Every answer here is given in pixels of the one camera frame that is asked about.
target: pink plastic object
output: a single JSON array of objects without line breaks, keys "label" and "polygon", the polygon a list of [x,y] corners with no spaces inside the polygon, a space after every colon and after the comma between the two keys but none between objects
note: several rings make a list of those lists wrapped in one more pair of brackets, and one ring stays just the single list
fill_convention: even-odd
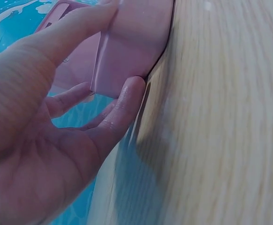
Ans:
[{"label": "pink plastic object", "polygon": [[[173,6],[174,0],[122,0],[108,30],[83,41],[58,67],[51,91],[89,81],[94,93],[118,98],[128,77],[146,77],[162,55]],[[58,1],[36,32],[80,7],[89,5]]]}]

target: finger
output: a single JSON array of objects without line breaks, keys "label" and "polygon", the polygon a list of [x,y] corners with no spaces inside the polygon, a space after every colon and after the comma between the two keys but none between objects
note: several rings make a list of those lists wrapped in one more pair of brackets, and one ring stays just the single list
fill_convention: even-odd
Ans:
[{"label": "finger", "polygon": [[55,68],[87,37],[108,27],[118,0],[84,7],[0,54],[0,152],[13,144],[51,88]]},{"label": "finger", "polygon": [[106,29],[118,8],[118,0],[82,7],[9,48],[36,50],[58,66],[86,38]]},{"label": "finger", "polygon": [[47,104],[51,118],[62,116],[72,107],[83,101],[92,93],[89,88],[90,83],[84,82],[61,94],[55,95],[53,97],[46,97],[45,102]]},{"label": "finger", "polygon": [[97,127],[106,118],[106,116],[108,116],[108,114],[113,110],[116,103],[117,103],[117,100],[113,100],[99,115],[97,115],[87,125],[81,127],[79,130],[86,131],[88,129]]},{"label": "finger", "polygon": [[97,127],[85,131],[93,140],[102,160],[123,138],[135,119],[144,91],[145,82],[141,77],[128,78],[112,111]]}]

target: pink bracket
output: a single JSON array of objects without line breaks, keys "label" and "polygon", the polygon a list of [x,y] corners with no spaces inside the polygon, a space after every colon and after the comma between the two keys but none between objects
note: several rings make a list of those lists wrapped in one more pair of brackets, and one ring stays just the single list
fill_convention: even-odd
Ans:
[{"label": "pink bracket", "polygon": [[[81,7],[90,6],[58,1],[36,32]],[[51,91],[89,81],[94,93],[118,98],[127,78],[145,78],[162,55],[173,7],[174,0],[122,0],[109,29],[84,40],[57,68]]]}]

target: fingernail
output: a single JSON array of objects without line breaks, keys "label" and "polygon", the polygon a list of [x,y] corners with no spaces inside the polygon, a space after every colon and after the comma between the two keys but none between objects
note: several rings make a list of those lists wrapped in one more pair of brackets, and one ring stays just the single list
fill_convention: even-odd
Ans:
[{"label": "fingernail", "polygon": [[99,0],[98,4],[99,5],[106,5],[106,4],[109,4],[111,2],[112,2],[112,0]]}]

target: pink plastic panel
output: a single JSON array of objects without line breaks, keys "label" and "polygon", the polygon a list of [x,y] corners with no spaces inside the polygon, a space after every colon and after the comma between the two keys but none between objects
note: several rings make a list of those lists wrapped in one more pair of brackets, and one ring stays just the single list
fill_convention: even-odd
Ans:
[{"label": "pink plastic panel", "polygon": [[91,90],[117,98],[128,77],[146,77],[170,32],[174,0],[122,0],[101,35]]},{"label": "pink plastic panel", "polygon": [[[36,32],[52,25],[68,12],[81,7],[89,7],[89,5],[70,0],[59,1],[39,25]],[[57,68],[51,88],[53,93],[64,92],[82,82],[91,82],[99,40],[100,33],[86,39]]]}]

